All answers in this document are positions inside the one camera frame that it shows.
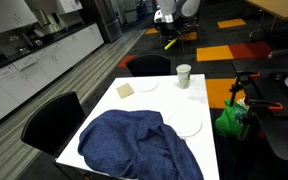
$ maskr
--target white robot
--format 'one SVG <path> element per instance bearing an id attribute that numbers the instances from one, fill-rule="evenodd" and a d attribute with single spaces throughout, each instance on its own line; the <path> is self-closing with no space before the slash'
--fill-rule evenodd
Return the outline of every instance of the white robot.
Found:
<path id="1" fill-rule="evenodd" d="M 185 33 L 185 29 L 187 29 L 185 27 L 190 26 L 188 23 L 184 24 L 184 21 L 186 19 L 196 19 L 200 1 L 158 0 L 161 9 L 156 11 L 154 22 L 156 29 L 162 32 L 161 34 L 169 36 L 169 43 L 165 46 L 165 50 L 178 40 L 183 31 Z"/>
<path id="2" fill-rule="evenodd" d="M 179 16 L 194 17 L 201 0 L 159 0 L 161 9 L 156 11 L 155 23 L 173 23 Z"/>

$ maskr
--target chair backrest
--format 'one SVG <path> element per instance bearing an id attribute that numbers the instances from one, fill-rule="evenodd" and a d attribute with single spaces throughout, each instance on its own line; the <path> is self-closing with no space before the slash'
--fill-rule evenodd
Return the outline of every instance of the chair backrest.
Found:
<path id="1" fill-rule="evenodd" d="M 37 109 L 27 121 L 23 142 L 58 157 L 85 120 L 75 92 L 57 96 Z"/>
<path id="2" fill-rule="evenodd" d="M 134 77 L 171 75 L 171 60 L 158 54 L 136 56 L 126 66 Z"/>

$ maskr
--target paper cup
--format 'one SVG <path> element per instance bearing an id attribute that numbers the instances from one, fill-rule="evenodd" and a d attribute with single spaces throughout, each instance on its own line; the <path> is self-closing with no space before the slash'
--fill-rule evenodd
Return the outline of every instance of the paper cup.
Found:
<path id="1" fill-rule="evenodd" d="M 176 67 L 179 85 L 182 89 L 190 86 L 191 66 L 188 64 L 181 64 Z"/>

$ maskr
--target blue towel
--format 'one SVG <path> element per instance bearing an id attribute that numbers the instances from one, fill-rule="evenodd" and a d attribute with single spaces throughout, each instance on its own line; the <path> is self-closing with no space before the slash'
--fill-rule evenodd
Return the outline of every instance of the blue towel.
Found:
<path id="1" fill-rule="evenodd" d="M 186 143 L 159 112 L 110 110 L 80 135 L 78 152 L 95 171 L 140 180 L 202 180 Z"/>

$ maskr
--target countertop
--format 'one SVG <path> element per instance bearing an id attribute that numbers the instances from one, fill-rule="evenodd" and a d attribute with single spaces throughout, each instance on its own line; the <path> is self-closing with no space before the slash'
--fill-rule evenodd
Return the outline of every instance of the countertop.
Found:
<path id="1" fill-rule="evenodd" d="M 30 52 L 27 54 L 23 55 L 21 53 L 17 53 L 13 56 L 10 56 L 10 57 L 6 57 L 3 54 L 1 54 L 0 55 L 0 68 L 5 67 L 5 66 L 17 61 L 17 60 L 20 60 L 20 59 L 22 59 L 22 58 L 24 58 L 30 54 L 33 54 L 33 53 L 35 53 L 35 52 L 37 52 L 37 51 L 39 51 L 39 50 L 41 50 L 47 46 L 59 41 L 59 40 L 67 37 L 67 36 L 70 36 L 70 35 L 78 32 L 78 31 L 90 26 L 90 25 L 93 25 L 94 23 L 95 22 L 91 22 L 91 23 L 87 23 L 87 24 L 81 24 L 80 23 L 80 24 L 72 25 L 68 29 L 62 30 L 59 35 L 53 36 L 53 39 L 51 41 L 46 42 L 46 43 L 44 42 L 44 44 L 42 46 L 38 46 L 38 47 L 35 47 L 34 49 L 31 49 Z"/>

